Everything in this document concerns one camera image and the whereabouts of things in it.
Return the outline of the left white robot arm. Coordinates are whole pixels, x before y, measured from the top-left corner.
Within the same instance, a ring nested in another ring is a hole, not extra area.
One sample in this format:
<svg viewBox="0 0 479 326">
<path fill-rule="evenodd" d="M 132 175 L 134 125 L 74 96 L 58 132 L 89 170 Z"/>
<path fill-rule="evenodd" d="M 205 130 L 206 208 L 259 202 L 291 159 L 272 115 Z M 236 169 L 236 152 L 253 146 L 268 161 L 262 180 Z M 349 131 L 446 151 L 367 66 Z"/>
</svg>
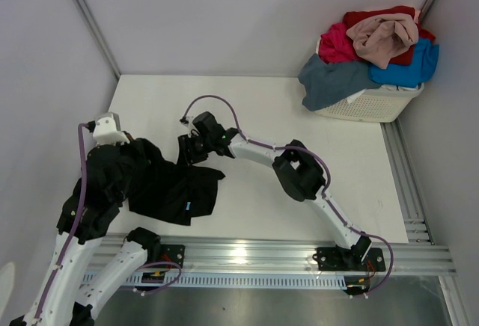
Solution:
<svg viewBox="0 0 479 326">
<path fill-rule="evenodd" d="M 123 202 L 144 187 L 152 169 L 145 141 L 104 144 L 82 150 L 81 177 L 65 201 L 57 223 L 52 261 L 30 310 L 12 325 L 93 325 L 105 303 L 126 279 L 161 259 L 160 237 L 138 227 L 114 259 L 82 284 L 88 265 L 102 244 Z"/>
</svg>

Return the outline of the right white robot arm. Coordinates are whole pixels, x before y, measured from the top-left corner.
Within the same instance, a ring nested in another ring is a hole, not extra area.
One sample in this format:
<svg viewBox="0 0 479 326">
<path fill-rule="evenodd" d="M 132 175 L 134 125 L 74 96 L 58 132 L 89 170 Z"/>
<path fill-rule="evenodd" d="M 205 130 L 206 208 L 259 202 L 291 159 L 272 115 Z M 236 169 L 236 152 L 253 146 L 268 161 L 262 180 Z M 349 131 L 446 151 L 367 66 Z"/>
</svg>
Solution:
<svg viewBox="0 0 479 326">
<path fill-rule="evenodd" d="M 328 192 L 330 172 L 305 145 L 293 140 L 276 147 L 247 138 L 238 128 L 225 129 L 210 112 L 184 116 L 188 133 L 178 138 L 180 157 L 187 164 L 207 160 L 209 154 L 245 159 L 272 168 L 286 195 L 308 204 L 326 222 L 342 263 L 358 269 L 367 262 L 372 242 L 340 209 Z"/>
</svg>

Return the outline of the black t shirt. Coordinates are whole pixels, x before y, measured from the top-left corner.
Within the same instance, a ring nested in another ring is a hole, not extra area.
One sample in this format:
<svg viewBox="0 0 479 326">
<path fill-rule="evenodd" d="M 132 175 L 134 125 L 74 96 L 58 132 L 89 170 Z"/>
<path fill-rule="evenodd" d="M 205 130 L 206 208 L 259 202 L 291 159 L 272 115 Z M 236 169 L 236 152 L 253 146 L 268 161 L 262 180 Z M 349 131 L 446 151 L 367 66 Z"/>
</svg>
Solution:
<svg viewBox="0 0 479 326">
<path fill-rule="evenodd" d="M 132 144 L 149 164 L 128 196 L 131 212 L 181 226 L 213 213 L 219 181 L 225 178 L 220 170 L 170 162 L 144 138 Z"/>
</svg>

